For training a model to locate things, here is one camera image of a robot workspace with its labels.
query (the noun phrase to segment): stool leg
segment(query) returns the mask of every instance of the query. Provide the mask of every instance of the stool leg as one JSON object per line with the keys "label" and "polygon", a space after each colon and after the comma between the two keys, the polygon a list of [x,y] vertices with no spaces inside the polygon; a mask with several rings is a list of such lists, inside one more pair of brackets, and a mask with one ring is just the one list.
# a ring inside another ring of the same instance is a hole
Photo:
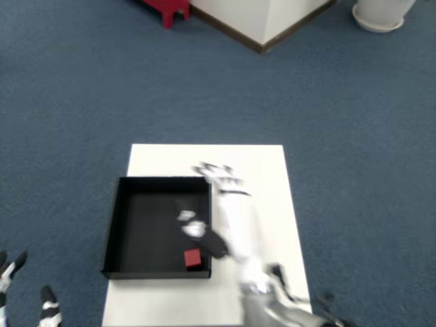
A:
{"label": "stool leg", "polygon": [[185,20],[189,19],[189,2],[186,2],[186,4],[183,6],[183,18]]}
{"label": "stool leg", "polygon": [[166,29],[170,29],[172,27],[172,24],[174,23],[174,13],[167,13],[164,12],[162,14],[162,20],[163,22],[163,27],[165,27]]}

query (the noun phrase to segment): brown baseboard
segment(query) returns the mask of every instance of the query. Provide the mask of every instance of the brown baseboard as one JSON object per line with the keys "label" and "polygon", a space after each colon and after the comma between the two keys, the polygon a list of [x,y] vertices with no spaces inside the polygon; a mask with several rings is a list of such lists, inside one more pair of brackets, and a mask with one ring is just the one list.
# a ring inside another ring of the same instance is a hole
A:
{"label": "brown baseboard", "polygon": [[242,34],[240,31],[237,31],[233,27],[230,27],[224,22],[221,22],[220,20],[207,14],[201,9],[194,7],[193,5],[191,5],[191,13],[193,16],[203,20],[204,22],[207,22],[210,26],[216,28],[218,31],[223,32],[227,36],[230,36],[233,40],[238,41],[239,43],[249,47],[250,49],[256,51],[257,53],[262,53],[263,45],[261,43],[258,43],[257,41],[251,39],[250,37]]}
{"label": "brown baseboard", "polygon": [[237,42],[245,45],[246,47],[252,49],[253,51],[263,54],[267,53],[269,50],[283,42],[287,37],[291,36],[295,32],[297,32],[299,29],[301,29],[304,25],[306,25],[311,20],[315,19],[317,16],[319,16],[322,12],[327,10],[329,7],[334,5],[336,3],[336,0],[329,0],[325,4],[323,4],[321,7],[318,7],[317,9],[313,10],[310,14],[307,14],[305,17],[300,19],[298,22],[293,24],[291,27],[288,27],[285,31],[278,34],[276,37],[274,37],[272,40],[266,42],[265,44],[261,44],[250,37],[246,36],[245,34],[242,34],[240,31],[237,31],[233,27],[230,27],[229,25],[225,24],[224,22],[221,22],[219,19],[216,19],[215,17],[207,14],[206,12],[202,11],[201,9],[198,9],[197,7],[191,5],[191,13],[203,20],[204,22],[208,23],[210,26],[216,28],[217,30],[223,32],[227,36],[230,36],[233,40],[236,40]]}

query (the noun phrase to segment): red stool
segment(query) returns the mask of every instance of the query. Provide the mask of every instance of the red stool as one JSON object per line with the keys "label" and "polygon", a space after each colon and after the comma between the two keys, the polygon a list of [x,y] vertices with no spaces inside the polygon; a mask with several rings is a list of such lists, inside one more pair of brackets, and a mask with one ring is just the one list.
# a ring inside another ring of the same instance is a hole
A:
{"label": "red stool", "polygon": [[163,26],[170,29],[174,22],[174,13],[182,10],[185,20],[189,19],[189,0],[143,0],[162,13]]}

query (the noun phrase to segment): white wall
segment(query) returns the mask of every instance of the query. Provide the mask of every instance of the white wall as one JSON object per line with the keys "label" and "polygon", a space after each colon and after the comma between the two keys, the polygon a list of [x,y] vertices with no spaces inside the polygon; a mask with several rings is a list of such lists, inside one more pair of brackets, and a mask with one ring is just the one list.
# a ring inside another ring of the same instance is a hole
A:
{"label": "white wall", "polygon": [[328,0],[191,0],[192,5],[260,44]]}
{"label": "white wall", "polygon": [[261,44],[264,43],[270,2],[271,0],[191,0],[191,4],[198,9]]}
{"label": "white wall", "polygon": [[327,1],[270,0],[268,20],[262,43],[268,42]]}

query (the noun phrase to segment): red cube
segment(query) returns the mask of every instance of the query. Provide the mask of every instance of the red cube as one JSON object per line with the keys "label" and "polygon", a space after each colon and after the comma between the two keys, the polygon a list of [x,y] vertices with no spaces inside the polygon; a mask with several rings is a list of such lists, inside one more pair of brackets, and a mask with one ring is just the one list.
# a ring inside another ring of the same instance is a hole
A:
{"label": "red cube", "polygon": [[202,257],[199,249],[185,251],[185,266],[186,268],[199,266],[202,264]]}

